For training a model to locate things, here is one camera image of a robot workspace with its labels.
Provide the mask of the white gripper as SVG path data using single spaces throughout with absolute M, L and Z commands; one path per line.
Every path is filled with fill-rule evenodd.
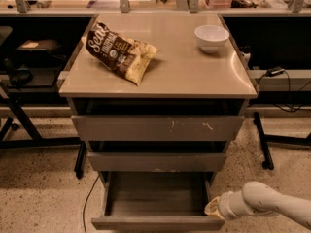
M 250 207 L 244 201 L 242 191 L 229 191 L 212 199 L 204 208 L 207 216 L 220 219 L 237 219 L 246 216 Z

